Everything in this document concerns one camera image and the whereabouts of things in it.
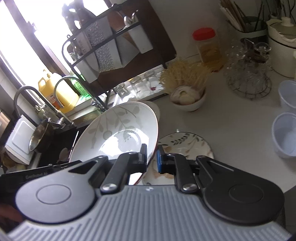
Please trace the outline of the drinking glass right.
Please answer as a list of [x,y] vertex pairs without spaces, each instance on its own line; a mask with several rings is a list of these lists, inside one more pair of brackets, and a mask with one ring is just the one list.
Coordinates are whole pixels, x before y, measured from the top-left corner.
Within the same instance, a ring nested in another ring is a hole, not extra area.
[[159,92],[162,90],[162,86],[160,85],[159,79],[157,78],[154,70],[150,70],[144,73],[144,77],[152,92]]

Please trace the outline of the enoki mushroom bunch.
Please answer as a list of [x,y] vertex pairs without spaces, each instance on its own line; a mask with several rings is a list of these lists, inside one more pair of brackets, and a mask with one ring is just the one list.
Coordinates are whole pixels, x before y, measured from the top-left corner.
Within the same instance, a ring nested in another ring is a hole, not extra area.
[[159,82],[168,94],[181,86],[189,86],[196,91],[203,92],[211,73],[211,69],[202,63],[190,63],[179,58],[170,62],[161,72]]

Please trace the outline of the chopstick holder with chopsticks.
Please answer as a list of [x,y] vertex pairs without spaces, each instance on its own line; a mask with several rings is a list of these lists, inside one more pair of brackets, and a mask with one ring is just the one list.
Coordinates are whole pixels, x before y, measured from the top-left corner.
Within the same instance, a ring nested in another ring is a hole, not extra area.
[[244,1],[248,6],[258,7],[251,11],[253,16],[247,15],[239,6],[238,1],[220,1],[219,8],[234,35],[241,42],[268,42],[267,24],[264,1]]

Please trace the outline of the drinking glass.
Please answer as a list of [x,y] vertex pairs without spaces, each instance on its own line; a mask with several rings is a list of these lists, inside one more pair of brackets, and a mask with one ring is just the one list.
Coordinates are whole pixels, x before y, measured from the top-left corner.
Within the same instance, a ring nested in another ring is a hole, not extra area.
[[124,83],[117,85],[113,90],[119,95],[121,99],[124,99],[130,94]]
[[162,90],[162,86],[160,85],[159,79],[157,78],[154,70],[150,70],[144,73],[144,77],[152,92],[159,92]]
[[144,83],[141,79],[141,77],[137,76],[130,80],[130,84],[136,93],[137,97],[140,98],[144,94]]

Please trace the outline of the floral pattern plate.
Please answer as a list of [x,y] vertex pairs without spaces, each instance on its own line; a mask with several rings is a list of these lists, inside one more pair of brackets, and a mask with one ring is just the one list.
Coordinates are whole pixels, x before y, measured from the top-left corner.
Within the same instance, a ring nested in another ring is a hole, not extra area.
[[[177,153],[187,159],[194,160],[196,156],[204,155],[214,158],[214,153],[209,143],[201,136],[189,132],[176,132],[160,138],[159,145],[163,146],[165,153]],[[154,157],[147,172],[143,175],[142,185],[173,185],[173,175],[160,174],[157,167],[157,158]]]

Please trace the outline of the yellow detergent bottle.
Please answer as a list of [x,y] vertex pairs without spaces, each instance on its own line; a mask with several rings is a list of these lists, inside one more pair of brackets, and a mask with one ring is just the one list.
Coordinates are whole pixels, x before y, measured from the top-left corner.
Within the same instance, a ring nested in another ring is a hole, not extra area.
[[62,76],[57,73],[43,70],[43,76],[38,82],[38,88],[39,92],[41,92],[56,109],[62,111],[62,113],[68,113],[74,109],[79,96],[64,80],[61,81],[56,88],[56,97],[61,102],[63,106],[61,107],[53,94],[54,87],[61,78]]

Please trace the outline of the light blue plastic bowl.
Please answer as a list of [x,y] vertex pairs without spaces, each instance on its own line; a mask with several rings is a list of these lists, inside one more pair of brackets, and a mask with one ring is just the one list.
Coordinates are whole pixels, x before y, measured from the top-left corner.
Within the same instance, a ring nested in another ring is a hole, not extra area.
[[275,153],[285,159],[295,158],[295,114],[281,113],[272,124]]
[[278,94],[281,108],[285,112],[296,111],[296,83],[293,80],[285,80],[279,84]]

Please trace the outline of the small curved faucet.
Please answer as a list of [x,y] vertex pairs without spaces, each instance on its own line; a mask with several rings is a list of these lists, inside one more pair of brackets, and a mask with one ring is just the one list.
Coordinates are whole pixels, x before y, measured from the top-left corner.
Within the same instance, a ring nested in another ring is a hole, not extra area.
[[88,99],[91,99],[91,104],[100,111],[106,111],[110,95],[111,90],[100,96],[91,95],[82,85],[80,79],[74,76],[62,77],[56,82],[53,90],[53,96],[63,113],[72,111],[80,102],[85,102]]

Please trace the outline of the drinking glass left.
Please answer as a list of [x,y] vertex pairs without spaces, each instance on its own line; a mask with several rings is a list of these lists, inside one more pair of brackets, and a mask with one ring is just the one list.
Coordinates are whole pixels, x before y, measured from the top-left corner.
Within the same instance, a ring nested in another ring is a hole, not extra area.
[[124,83],[117,85],[113,90],[119,95],[121,99],[124,99],[130,94]]

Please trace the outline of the red-lid plastic jar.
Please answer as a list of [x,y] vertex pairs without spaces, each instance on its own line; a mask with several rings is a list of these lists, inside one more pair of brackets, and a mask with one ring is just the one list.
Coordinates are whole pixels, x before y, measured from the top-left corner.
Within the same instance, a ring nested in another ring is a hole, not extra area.
[[192,34],[203,65],[212,72],[218,72],[225,64],[219,39],[213,28],[204,27],[195,30]]

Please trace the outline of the white electric cooker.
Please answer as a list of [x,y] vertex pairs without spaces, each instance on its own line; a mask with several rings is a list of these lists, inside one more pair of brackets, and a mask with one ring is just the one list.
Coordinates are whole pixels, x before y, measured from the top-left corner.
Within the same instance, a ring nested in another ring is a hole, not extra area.
[[288,17],[271,19],[266,24],[273,70],[282,76],[295,78],[295,24]]

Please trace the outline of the steel pot in sink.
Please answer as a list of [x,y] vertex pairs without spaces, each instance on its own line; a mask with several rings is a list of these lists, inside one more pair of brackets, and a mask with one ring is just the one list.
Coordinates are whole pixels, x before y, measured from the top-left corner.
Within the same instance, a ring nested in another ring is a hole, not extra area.
[[48,119],[43,120],[34,130],[29,141],[29,151],[43,153],[51,144],[54,136],[54,129],[48,122]]

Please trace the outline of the drinking glass middle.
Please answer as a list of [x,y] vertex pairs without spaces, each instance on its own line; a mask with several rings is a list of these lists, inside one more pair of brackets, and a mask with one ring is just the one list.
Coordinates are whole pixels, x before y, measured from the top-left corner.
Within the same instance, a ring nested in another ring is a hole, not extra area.
[[144,94],[144,83],[141,79],[141,77],[137,76],[130,80],[130,84],[136,93],[137,97],[140,98]]

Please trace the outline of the large white leaf-pattern bowl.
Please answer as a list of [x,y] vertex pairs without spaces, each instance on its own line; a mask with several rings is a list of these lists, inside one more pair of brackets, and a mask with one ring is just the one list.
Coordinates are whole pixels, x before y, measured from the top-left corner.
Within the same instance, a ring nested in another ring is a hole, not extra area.
[[81,134],[70,155],[70,162],[89,161],[107,156],[107,171],[123,153],[139,152],[147,146],[147,164],[153,158],[159,137],[155,112],[147,104],[122,103],[102,113]]

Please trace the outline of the black dish rack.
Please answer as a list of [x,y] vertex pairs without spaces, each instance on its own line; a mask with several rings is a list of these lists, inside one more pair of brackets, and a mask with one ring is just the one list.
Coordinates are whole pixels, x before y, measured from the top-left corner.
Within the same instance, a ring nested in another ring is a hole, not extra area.
[[149,1],[113,4],[96,16],[83,1],[62,7],[71,35],[62,46],[64,60],[101,111],[100,95],[156,66],[166,66],[177,53]]

